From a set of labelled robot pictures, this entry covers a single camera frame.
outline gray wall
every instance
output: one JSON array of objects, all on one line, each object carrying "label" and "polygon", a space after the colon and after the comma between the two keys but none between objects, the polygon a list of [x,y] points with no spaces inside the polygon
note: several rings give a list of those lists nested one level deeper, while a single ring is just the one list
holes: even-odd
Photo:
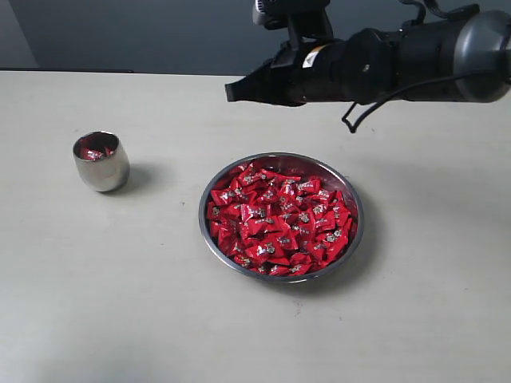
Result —
[{"label": "gray wall", "polygon": [[37,64],[9,0],[0,0],[0,68],[33,68]]},{"label": "gray wall", "polygon": [[[440,0],[445,9],[470,0]],[[286,34],[252,25],[253,0],[11,0],[42,67],[245,74]],[[481,0],[511,13],[509,0]],[[396,30],[414,16],[398,0],[332,0],[336,36]]]}]

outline wrapped candy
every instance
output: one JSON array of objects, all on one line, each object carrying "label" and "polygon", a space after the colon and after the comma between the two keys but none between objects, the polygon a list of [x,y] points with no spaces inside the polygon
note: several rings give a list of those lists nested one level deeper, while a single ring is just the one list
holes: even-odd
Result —
[{"label": "wrapped candy", "polygon": [[275,277],[322,270],[343,256],[357,224],[341,191],[243,164],[212,190],[210,235],[233,262]]}]

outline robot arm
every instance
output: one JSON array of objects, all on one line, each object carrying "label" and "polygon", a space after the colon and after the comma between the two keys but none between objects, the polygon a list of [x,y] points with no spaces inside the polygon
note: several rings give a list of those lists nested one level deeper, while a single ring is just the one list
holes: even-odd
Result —
[{"label": "robot arm", "polygon": [[[355,133],[388,101],[489,103],[511,86],[511,16],[478,5],[450,12],[436,0],[399,0],[417,7],[416,19],[395,32],[367,28],[334,38],[325,8],[330,0],[256,0],[254,23],[287,28],[289,40],[260,68],[226,85],[229,102],[297,107],[349,101],[343,122]],[[425,23],[426,10],[440,21]],[[356,105],[369,105],[355,123]]]}]

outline black cable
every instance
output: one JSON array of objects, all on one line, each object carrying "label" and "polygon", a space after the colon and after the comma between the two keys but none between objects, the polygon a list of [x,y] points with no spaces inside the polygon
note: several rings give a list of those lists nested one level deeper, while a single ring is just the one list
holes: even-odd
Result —
[{"label": "black cable", "polygon": [[480,70],[480,71],[458,74],[455,76],[442,77],[442,78],[437,78],[434,80],[428,80],[428,81],[418,82],[417,84],[408,85],[404,88],[400,88],[400,89],[384,96],[383,98],[381,98],[379,101],[374,103],[370,108],[368,108],[368,110],[366,110],[364,113],[362,113],[360,115],[360,117],[355,121],[355,123],[352,124],[347,118],[350,116],[351,112],[353,112],[353,110],[355,109],[355,106],[357,106],[357,104],[358,104],[358,103],[354,102],[353,105],[348,109],[346,114],[343,116],[342,122],[350,129],[350,132],[356,133],[357,128],[368,116],[370,116],[376,110],[380,109],[387,102],[392,101],[394,98],[400,96],[403,93],[409,92],[410,90],[414,90],[417,88],[422,88],[423,86],[427,86],[427,85],[437,85],[437,84],[441,84],[444,82],[461,80],[461,79],[464,79],[467,77],[489,75],[489,74],[497,74],[497,73],[494,70]]}]

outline red candy wrapper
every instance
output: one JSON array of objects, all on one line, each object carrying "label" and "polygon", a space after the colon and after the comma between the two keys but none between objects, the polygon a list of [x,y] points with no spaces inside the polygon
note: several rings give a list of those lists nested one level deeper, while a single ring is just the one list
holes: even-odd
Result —
[{"label": "red candy wrapper", "polygon": [[266,176],[266,179],[270,182],[275,181],[277,187],[279,188],[282,186],[282,183],[284,181],[287,181],[288,183],[293,182],[299,182],[301,180],[301,177],[295,177],[295,176],[284,176],[279,173],[272,172],[271,170],[261,169],[261,173],[263,173]]},{"label": "red candy wrapper", "polygon": [[275,265],[270,269],[270,275],[273,277],[284,277],[289,274],[289,269],[285,266]]},{"label": "red candy wrapper", "polygon": [[310,265],[312,263],[312,258],[310,255],[304,253],[295,253],[291,257],[291,265]]},{"label": "red candy wrapper", "polygon": [[328,211],[328,205],[325,203],[319,203],[312,208],[315,218],[322,218]]},{"label": "red candy wrapper", "polygon": [[296,186],[299,195],[317,194],[321,188],[320,180],[309,180]]},{"label": "red candy wrapper", "polygon": [[298,250],[298,243],[296,242],[295,236],[291,233],[291,230],[288,230],[285,233],[274,234],[272,238],[277,240],[282,250]]},{"label": "red candy wrapper", "polygon": [[218,248],[263,275],[297,276],[339,259],[357,226],[340,191],[253,163],[232,169],[211,192],[207,217]]},{"label": "red candy wrapper", "polygon": [[234,262],[238,263],[242,267],[245,267],[246,269],[252,265],[252,262],[248,257],[240,257],[238,255],[234,257]]},{"label": "red candy wrapper", "polygon": [[291,269],[289,269],[289,272],[291,273],[290,276],[296,276],[296,275],[305,275],[310,269],[312,265],[296,265],[293,266]]},{"label": "red candy wrapper", "polygon": [[266,218],[267,208],[255,205],[241,205],[241,220],[247,222],[252,218]]},{"label": "red candy wrapper", "polygon": [[311,198],[320,203],[330,203],[334,199],[335,194],[335,191],[332,192],[326,189],[321,189],[318,191],[318,194],[313,195]]},{"label": "red candy wrapper", "polygon": [[208,217],[208,219],[210,221],[212,221],[212,220],[220,221],[220,212],[221,212],[220,208],[218,206],[216,206],[213,201],[208,203],[208,213],[206,216]]},{"label": "red candy wrapper", "polygon": [[315,228],[318,233],[335,230],[336,226],[337,222],[335,221],[335,213],[333,211],[329,211],[323,218],[315,221]]},{"label": "red candy wrapper", "polygon": [[269,263],[273,263],[274,265],[280,265],[280,266],[289,266],[291,265],[289,259],[287,259],[286,257],[282,257],[282,258],[270,258],[268,260]]},{"label": "red candy wrapper", "polygon": [[216,206],[227,206],[236,200],[236,194],[231,189],[212,190],[211,197]]},{"label": "red candy wrapper", "polygon": [[266,191],[257,199],[260,204],[264,203],[276,203],[279,202],[279,193],[274,187],[269,187]]},{"label": "red candy wrapper", "polygon": [[110,148],[107,148],[106,146],[103,147],[101,150],[94,150],[90,148],[83,148],[80,151],[80,158],[83,160],[88,161],[98,161],[102,160],[103,158],[109,157],[113,154],[113,150]]},{"label": "red candy wrapper", "polygon": [[276,216],[248,220],[248,233],[250,236],[275,233],[276,231],[280,231],[280,225],[277,222]]},{"label": "red candy wrapper", "polygon": [[227,251],[228,257],[235,257],[235,256],[243,257],[245,256],[245,246],[241,242],[241,239],[234,239]]},{"label": "red candy wrapper", "polygon": [[211,237],[218,238],[218,234],[220,233],[220,227],[222,224],[217,221],[209,221],[209,234]]}]

